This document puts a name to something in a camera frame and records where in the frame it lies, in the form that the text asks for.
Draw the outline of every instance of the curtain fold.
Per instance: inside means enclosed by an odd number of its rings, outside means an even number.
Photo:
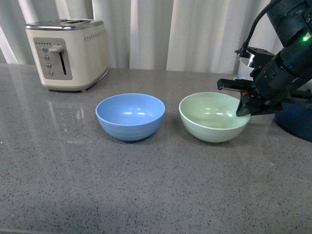
[[[97,19],[107,31],[110,67],[245,73],[234,53],[270,0],[2,0],[0,62],[34,64],[25,24]],[[251,46],[281,48],[267,16]]]

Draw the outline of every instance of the cream toaster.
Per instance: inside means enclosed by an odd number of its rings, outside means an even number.
[[[28,23],[26,33],[41,83],[48,90],[84,92],[108,72],[107,37],[101,20]]]

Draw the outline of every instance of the toaster lever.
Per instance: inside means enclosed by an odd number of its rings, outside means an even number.
[[[63,48],[63,46],[61,46],[61,45],[54,45],[54,46],[52,46],[50,49],[49,49],[49,51],[51,52],[51,53],[60,53],[60,52],[62,52],[64,50],[64,48]]]

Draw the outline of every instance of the gray speckled countertop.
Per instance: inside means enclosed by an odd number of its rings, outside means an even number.
[[[47,91],[35,66],[0,65],[0,233],[312,233],[312,143],[252,117],[224,143],[190,135],[178,104],[231,75],[110,69]],[[95,115],[121,93],[161,99],[150,137],[126,143]],[[238,97],[238,93],[223,93]]]

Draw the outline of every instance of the toaster slot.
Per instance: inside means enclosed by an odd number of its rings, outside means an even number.
[[[63,53],[62,52],[59,53],[59,58],[60,58],[60,61],[62,63],[63,73],[64,73],[64,75],[66,75],[66,67],[65,67],[65,63],[64,63]]]
[[[86,19],[61,19],[58,21],[58,23],[87,23],[87,22],[91,22],[91,20],[86,20]]]

